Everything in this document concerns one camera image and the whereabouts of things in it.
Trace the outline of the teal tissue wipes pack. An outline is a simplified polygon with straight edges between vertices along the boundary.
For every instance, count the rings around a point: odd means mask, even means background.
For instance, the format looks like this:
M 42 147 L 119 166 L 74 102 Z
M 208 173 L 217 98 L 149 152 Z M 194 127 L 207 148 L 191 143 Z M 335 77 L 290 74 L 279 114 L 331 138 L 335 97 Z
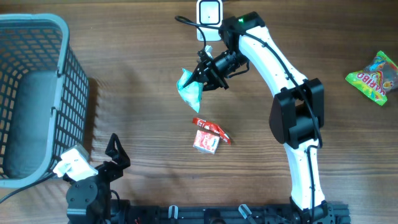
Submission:
M 198 82 L 192 82 L 191 84 L 184 87 L 184 84 L 189 78 L 193 76 L 193 73 L 185 68 L 182 68 L 182 76 L 177 81 L 177 91 L 181 96 L 182 100 L 186 102 L 194 111 L 200 112 L 200 102 L 203 93 L 203 84 Z

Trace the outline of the red candy bar wrapper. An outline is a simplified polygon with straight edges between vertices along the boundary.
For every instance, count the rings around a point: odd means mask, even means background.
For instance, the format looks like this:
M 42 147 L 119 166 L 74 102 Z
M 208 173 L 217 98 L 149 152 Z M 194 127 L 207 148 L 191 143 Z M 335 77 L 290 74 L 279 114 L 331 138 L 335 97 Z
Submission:
M 230 137 L 218 124 L 197 117 L 193 118 L 192 123 L 212 133 L 218 134 L 224 142 L 231 145 Z

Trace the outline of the small red white carton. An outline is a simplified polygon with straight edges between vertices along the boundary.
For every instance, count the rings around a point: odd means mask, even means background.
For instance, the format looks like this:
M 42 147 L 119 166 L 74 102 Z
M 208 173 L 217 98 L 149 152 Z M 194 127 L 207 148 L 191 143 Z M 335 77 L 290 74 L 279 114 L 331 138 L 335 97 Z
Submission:
M 219 136 L 198 130 L 193 142 L 193 147 L 198 149 L 201 153 L 215 154 L 219 142 Z

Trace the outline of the green Haribo gummy bag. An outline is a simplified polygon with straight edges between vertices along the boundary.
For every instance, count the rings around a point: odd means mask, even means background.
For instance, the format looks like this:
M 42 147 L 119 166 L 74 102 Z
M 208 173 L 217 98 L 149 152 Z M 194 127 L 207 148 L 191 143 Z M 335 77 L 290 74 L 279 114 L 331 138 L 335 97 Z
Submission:
M 368 66 L 349 73 L 345 80 L 383 106 L 387 102 L 386 94 L 397 89 L 397 65 L 380 50 Z

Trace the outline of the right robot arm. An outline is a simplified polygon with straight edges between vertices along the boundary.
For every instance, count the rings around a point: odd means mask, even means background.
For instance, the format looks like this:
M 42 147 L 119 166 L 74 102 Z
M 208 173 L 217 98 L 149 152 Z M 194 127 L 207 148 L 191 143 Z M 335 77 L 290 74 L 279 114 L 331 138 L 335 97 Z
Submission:
M 288 157 L 292 222 L 315 223 L 328 217 L 317 162 L 317 152 L 323 146 L 323 84 L 317 78 L 309 80 L 286 59 L 258 13 L 223 19 L 215 30 L 226 51 L 212 57 L 209 47 L 204 46 L 198 51 L 197 67 L 181 88 L 201 83 L 203 91 L 227 89 L 227 79 L 239 75 L 239 67 L 253 65 L 273 96 L 269 126 Z

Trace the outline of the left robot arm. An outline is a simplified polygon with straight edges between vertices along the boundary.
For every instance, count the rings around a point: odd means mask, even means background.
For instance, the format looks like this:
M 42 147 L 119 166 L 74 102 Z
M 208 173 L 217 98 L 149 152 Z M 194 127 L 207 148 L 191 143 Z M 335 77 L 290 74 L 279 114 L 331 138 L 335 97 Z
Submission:
M 117 134 L 112 134 L 105 154 L 111 158 L 95 167 L 97 175 L 71 181 L 67 191 L 67 217 L 71 224 L 126 223 L 129 202 L 122 201 L 111 189 L 111 182 L 123 176 L 131 165 Z

